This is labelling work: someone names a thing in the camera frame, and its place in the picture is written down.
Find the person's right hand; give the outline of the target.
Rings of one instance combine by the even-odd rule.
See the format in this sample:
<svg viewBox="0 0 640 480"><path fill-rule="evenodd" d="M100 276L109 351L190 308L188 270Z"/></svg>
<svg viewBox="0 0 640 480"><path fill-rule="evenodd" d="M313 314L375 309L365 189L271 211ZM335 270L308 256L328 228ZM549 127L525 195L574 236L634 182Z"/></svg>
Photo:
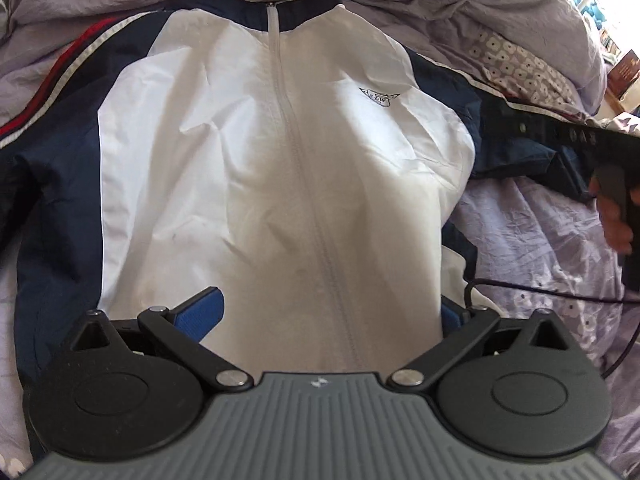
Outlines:
<svg viewBox="0 0 640 480"><path fill-rule="evenodd" d="M620 206L601 192L600 183L596 177L590 179L589 192L596 199L603 235L608 246L619 255L631 255L634 232L622 220Z"/></svg>

